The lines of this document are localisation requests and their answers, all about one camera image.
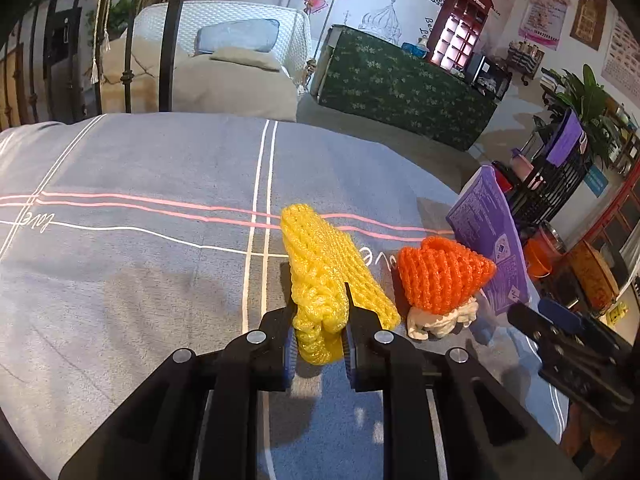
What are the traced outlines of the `purple hanging towel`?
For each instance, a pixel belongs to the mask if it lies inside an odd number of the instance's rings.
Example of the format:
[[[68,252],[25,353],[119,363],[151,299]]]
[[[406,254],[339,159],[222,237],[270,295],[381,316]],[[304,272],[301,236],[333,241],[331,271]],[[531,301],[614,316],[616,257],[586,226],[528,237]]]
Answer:
[[[553,130],[550,140],[544,146],[544,160],[560,168],[570,156],[576,144],[585,140],[582,124],[572,108],[568,108],[559,125]]]

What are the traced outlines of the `orange bucket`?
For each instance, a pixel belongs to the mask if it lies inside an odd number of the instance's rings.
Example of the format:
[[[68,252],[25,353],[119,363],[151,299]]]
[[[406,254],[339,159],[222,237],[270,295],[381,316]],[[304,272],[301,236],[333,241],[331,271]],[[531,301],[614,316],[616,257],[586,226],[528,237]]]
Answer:
[[[523,248],[527,274],[533,280],[550,275],[561,254],[540,234],[531,237]]]

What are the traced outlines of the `blue grey cushion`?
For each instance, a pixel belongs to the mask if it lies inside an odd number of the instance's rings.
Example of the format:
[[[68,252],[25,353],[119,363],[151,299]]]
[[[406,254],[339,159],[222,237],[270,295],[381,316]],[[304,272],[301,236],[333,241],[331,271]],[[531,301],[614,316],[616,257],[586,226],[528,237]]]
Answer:
[[[276,45],[280,22],[274,18],[250,18],[202,27],[195,36],[196,54],[211,54],[222,48],[241,48],[268,53]]]

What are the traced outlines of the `green potted plant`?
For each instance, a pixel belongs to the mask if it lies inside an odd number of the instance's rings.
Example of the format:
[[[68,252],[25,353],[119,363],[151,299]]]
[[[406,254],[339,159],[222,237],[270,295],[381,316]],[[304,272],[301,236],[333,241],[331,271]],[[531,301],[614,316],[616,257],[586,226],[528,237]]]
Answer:
[[[614,120],[606,114],[606,101],[610,96],[597,82],[591,66],[584,64],[580,76],[569,70],[560,74],[548,68],[543,68],[541,73],[556,84],[555,89],[549,92],[552,105],[573,110],[582,130],[587,133],[591,151],[605,167],[611,168],[612,156],[620,147],[620,132]]]

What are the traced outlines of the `black metal railing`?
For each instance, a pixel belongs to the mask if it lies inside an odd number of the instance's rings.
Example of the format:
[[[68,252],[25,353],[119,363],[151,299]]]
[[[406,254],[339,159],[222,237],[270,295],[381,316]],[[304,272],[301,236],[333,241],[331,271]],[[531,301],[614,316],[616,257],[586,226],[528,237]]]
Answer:
[[[536,151],[520,177],[514,168],[516,154],[509,165],[494,160],[500,190],[506,196],[511,216],[521,237],[530,237],[544,221],[551,221],[574,194],[593,164],[592,149],[587,135],[582,133],[562,162],[553,154],[561,148],[562,134],[549,136],[548,142]]]

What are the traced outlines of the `white mesh sofa chair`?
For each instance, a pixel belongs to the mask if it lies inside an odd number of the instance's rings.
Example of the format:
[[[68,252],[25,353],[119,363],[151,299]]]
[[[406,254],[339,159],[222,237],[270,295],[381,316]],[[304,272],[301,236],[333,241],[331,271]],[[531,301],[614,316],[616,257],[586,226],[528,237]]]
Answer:
[[[306,14],[285,6],[190,0],[181,8],[177,44],[192,55],[226,47],[269,53],[299,82],[311,54],[310,23]]]

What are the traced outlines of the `red phone booth cabinet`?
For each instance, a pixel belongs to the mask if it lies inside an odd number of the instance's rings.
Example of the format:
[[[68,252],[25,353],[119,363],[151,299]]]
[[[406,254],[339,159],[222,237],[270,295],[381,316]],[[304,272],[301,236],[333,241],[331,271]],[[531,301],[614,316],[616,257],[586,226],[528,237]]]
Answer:
[[[427,40],[428,60],[464,70],[493,6],[492,0],[445,0]]]

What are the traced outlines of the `white tissue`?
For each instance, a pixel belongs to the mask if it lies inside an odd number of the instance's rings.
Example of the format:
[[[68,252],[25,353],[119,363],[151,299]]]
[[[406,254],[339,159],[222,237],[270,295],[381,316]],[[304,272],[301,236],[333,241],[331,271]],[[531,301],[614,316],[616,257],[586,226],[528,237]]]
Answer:
[[[458,325],[469,327],[476,321],[477,310],[478,301],[474,297],[447,314],[434,314],[411,307],[406,319],[408,337],[417,341],[427,340],[431,336],[442,338]]]

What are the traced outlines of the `yellow foam fruit net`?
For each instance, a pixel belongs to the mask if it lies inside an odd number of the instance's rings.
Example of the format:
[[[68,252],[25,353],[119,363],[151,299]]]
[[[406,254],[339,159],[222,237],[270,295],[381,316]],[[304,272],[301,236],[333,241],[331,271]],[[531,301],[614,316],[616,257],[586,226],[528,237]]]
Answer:
[[[343,357],[342,330],[350,304],[374,312],[384,330],[400,323],[393,301],[347,233],[306,204],[283,208],[280,229],[297,306],[293,327],[298,352],[307,363],[323,366]]]

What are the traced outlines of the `grey striped tablecloth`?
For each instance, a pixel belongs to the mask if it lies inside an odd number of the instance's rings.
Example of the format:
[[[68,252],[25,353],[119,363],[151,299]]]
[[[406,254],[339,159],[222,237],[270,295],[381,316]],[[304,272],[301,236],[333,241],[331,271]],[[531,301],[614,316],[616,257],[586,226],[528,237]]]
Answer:
[[[445,226],[458,179],[386,146],[265,119],[110,115],[1,135],[1,419],[54,478],[175,348],[279,307],[280,210],[347,226],[384,287]]]

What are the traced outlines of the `purple snack bag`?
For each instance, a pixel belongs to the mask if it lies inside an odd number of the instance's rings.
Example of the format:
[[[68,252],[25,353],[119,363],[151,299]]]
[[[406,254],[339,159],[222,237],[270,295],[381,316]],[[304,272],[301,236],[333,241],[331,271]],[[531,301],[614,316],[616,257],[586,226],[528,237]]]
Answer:
[[[528,278],[522,244],[493,166],[481,166],[466,182],[446,215],[456,240],[497,266],[483,287],[495,314],[512,304],[529,303]]]

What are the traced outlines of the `orange foam fruit net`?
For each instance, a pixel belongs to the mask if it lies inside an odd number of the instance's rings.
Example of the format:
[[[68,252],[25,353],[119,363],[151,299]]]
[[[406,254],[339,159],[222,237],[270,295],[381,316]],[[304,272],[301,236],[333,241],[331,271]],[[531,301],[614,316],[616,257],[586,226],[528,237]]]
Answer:
[[[455,240],[429,236],[419,247],[401,248],[397,270],[410,307],[446,315],[487,285],[497,265]]]

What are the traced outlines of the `green patterned counter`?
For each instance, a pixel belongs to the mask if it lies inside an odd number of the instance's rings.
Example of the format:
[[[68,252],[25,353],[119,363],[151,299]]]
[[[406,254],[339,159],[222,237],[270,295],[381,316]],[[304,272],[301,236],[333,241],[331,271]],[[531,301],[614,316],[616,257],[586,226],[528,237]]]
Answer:
[[[467,151],[498,104],[460,78],[378,37],[330,28],[312,80],[319,105]]]

